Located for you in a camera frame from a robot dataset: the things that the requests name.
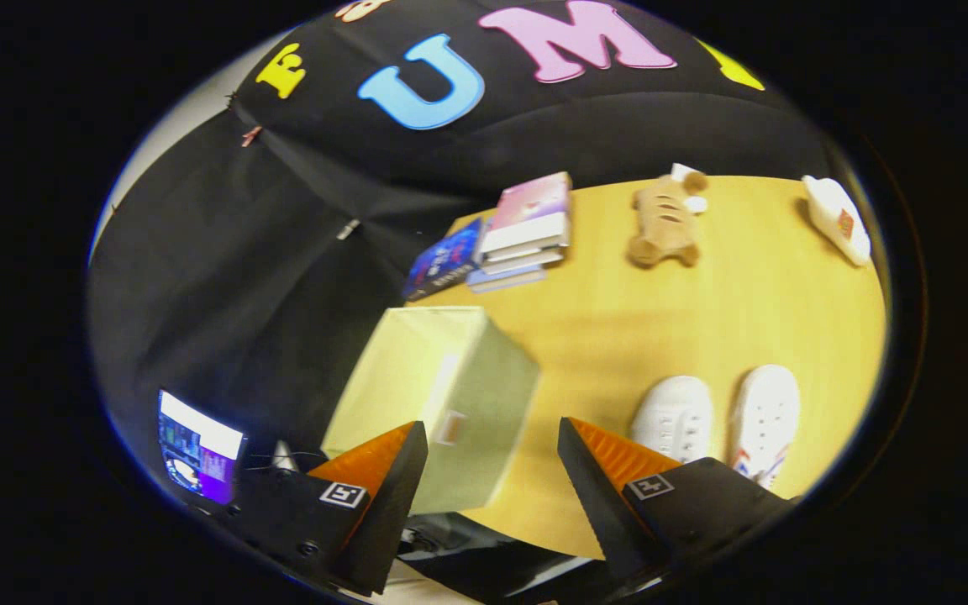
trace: stack of books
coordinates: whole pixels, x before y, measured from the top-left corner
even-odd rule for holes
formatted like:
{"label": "stack of books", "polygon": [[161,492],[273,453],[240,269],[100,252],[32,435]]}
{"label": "stack of books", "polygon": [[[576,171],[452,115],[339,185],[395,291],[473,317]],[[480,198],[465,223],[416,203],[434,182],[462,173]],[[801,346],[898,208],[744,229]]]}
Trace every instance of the stack of books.
{"label": "stack of books", "polygon": [[570,175],[556,172],[504,189],[495,217],[476,219],[420,254],[402,292],[419,300],[466,281],[488,292],[545,278],[570,245]]}
{"label": "stack of books", "polygon": [[570,175],[557,172],[504,189],[481,242],[489,276],[562,260],[570,245]]}

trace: fabric storage box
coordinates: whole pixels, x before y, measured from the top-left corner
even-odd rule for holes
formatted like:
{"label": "fabric storage box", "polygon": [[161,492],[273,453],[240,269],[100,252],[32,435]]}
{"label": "fabric storage box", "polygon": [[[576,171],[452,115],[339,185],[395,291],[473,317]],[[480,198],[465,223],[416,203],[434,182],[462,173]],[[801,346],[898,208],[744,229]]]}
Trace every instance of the fabric storage box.
{"label": "fabric storage box", "polygon": [[322,444],[329,457],[423,421],[428,460],[411,514],[487,505],[518,443],[540,371],[481,307],[388,309]]}

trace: yellow letter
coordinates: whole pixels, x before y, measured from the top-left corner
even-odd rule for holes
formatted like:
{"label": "yellow letter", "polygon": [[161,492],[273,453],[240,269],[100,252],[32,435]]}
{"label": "yellow letter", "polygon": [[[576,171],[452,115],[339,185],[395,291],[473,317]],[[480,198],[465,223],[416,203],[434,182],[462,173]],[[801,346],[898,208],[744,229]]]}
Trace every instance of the yellow letter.
{"label": "yellow letter", "polygon": [[293,92],[293,88],[297,88],[304,77],[304,69],[293,70],[296,66],[301,66],[301,57],[293,54],[293,51],[297,50],[299,46],[295,42],[286,46],[285,49],[279,50],[276,58],[271,59],[271,62],[264,66],[264,69],[260,70],[259,76],[256,77],[258,83],[266,82],[274,86],[279,91],[280,99],[288,97],[289,93]]}
{"label": "yellow letter", "polygon": [[753,77],[752,74],[745,71],[745,68],[738,65],[738,61],[731,59],[709,45],[705,45],[703,42],[700,42],[700,45],[704,49],[707,49],[709,53],[712,53],[716,61],[719,61],[719,71],[723,73],[723,76],[727,77],[727,80],[737,82],[738,84],[745,84],[749,88],[756,88],[757,91],[764,91],[764,84],[760,84],[760,81],[756,77]]}

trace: screen display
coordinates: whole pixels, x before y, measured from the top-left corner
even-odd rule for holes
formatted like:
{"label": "screen display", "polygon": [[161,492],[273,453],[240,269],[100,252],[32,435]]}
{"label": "screen display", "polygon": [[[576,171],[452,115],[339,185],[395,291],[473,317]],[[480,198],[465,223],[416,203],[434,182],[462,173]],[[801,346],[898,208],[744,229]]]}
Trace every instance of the screen display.
{"label": "screen display", "polygon": [[159,447],[166,474],[193,493],[227,504],[245,436],[159,391]]}

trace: plush toy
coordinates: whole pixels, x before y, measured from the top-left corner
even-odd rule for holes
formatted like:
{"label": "plush toy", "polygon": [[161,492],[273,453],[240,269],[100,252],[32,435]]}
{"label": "plush toy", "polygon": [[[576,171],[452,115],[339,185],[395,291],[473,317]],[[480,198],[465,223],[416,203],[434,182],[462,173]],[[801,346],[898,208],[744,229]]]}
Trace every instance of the plush toy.
{"label": "plush toy", "polygon": [[670,175],[634,194],[641,233],[629,241],[629,258],[638,266],[652,267],[664,258],[677,256],[687,266],[697,264],[697,219],[708,209],[708,200],[696,196],[708,187],[702,172],[675,164]]}

